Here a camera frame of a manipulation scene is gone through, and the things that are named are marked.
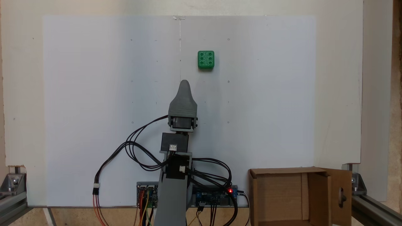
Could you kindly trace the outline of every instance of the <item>cardboard flap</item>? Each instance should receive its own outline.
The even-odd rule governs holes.
[[[250,169],[251,176],[255,179],[265,177],[269,174],[285,174],[285,173],[318,173],[325,170],[318,167],[296,167],[296,168],[259,168]]]
[[[308,197],[310,224],[330,226],[331,224],[331,177],[316,173],[308,174]]]
[[[352,225],[352,171],[323,168],[331,176],[332,223],[340,226]]]

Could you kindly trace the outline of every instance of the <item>cable connector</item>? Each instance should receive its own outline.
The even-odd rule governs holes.
[[[198,211],[202,212],[203,210],[204,210],[204,206],[201,206],[201,205],[200,205],[200,206],[197,208],[197,212],[198,212]]]
[[[94,183],[94,189],[92,190],[92,194],[93,195],[99,195],[99,188],[100,188],[100,184],[99,183]]]

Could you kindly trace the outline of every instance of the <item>red wire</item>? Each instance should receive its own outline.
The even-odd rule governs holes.
[[[92,204],[94,205],[94,212],[95,212],[96,217],[98,218],[98,220],[99,220],[99,222],[102,224],[102,226],[105,226],[105,225],[103,224],[101,218],[100,218],[100,217],[98,216],[98,214],[96,213],[96,208],[97,208],[98,206],[96,206],[96,208],[95,208],[95,195],[93,195]]]
[[[139,198],[139,215],[142,216],[142,198],[144,197],[144,191],[141,191],[141,195]]]
[[[103,217],[103,214],[102,214],[101,205],[100,205],[100,202],[99,202],[99,195],[96,196],[96,204],[97,204],[97,206],[98,206],[98,213],[100,213],[99,218],[102,217],[102,219],[103,219],[103,221],[104,221],[104,224],[105,224],[106,226],[109,226],[109,225],[107,224],[107,222],[106,222],[106,219]]]

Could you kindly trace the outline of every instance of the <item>yellow wire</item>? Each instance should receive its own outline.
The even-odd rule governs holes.
[[[194,219],[188,224],[188,226],[190,226],[190,224],[198,217],[198,215],[200,215],[200,213],[201,213],[201,212],[199,212],[199,213],[194,217]]]
[[[144,219],[144,215],[145,215],[145,212],[146,212],[146,210],[147,210],[147,208],[148,208],[148,201],[149,201],[149,198],[150,198],[150,191],[148,190],[148,194],[147,194],[147,203],[145,204],[145,210],[144,210],[144,213],[142,213],[142,217],[141,217],[141,224],[142,224],[142,220]]]

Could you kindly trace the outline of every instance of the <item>bolt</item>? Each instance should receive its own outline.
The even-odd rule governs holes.
[[[20,179],[18,177],[11,178],[11,183],[17,184]]]

